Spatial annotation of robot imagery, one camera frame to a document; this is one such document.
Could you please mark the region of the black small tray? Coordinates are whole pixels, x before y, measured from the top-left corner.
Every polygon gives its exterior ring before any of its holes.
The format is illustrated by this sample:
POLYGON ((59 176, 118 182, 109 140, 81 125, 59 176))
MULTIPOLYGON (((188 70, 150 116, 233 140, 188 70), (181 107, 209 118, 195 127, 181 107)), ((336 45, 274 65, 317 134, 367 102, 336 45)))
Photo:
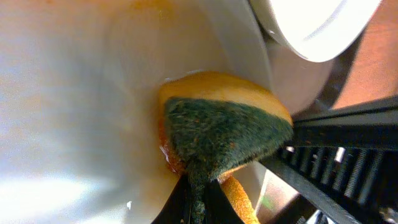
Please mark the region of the black small tray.
POLYGON ((336 223, 396 223, 397 98, 297 116, 262 165, 336 223))

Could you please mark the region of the white plate with ketchup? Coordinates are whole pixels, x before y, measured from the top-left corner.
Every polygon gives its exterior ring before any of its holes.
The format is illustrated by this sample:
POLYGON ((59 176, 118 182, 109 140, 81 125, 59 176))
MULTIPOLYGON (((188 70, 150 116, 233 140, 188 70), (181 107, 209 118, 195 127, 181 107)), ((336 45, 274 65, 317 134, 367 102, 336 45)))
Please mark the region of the white plate with ketchup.
POLYGON ((266 40, 247 1, 2 1, 1 222, 150 223, 178 180, 158 89, 203 70, 291 114, 327 79, 266 40))

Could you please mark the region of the cream plate with ketchup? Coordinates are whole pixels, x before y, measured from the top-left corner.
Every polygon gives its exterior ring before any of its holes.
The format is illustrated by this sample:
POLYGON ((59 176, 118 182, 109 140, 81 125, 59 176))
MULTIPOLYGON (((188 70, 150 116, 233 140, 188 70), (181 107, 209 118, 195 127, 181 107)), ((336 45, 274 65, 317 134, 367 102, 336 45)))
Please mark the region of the cream plate with ketchup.
POLYGON ((263 29, 311 62, 326 62, 362 33, 381 0, 250 0, 263 29))

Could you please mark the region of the yellow green sponge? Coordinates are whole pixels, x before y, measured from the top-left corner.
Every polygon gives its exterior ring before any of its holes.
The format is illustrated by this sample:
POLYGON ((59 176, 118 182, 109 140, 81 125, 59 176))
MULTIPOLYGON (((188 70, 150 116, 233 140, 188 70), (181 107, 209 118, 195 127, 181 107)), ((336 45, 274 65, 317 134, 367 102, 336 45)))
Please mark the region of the yellow green sponge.
POLYGON ((274 153, 293 136, 281 102, 227 73, 198 72, 159 90, 160 122, 193 194, 194 223, 205 219, 205 186, 227 171, 274 153))

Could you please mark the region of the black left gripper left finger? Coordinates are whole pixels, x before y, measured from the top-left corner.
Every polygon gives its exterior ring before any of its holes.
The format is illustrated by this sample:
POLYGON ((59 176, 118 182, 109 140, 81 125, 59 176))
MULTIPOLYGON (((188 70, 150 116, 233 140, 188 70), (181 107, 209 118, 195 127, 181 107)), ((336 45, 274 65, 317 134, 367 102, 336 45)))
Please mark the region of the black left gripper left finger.
POLYGON ((182 175, 152 224, 193 224, 193 197, 187 175, 182 175))

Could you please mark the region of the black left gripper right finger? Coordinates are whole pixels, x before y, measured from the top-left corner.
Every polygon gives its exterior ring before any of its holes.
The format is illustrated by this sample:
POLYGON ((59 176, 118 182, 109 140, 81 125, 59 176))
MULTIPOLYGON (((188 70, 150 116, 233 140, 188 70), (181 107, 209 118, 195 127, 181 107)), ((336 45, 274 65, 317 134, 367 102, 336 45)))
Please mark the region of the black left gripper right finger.
POLYGON ((243 224, 217 180, 205 185, 203 195, 206 224, 243 224))

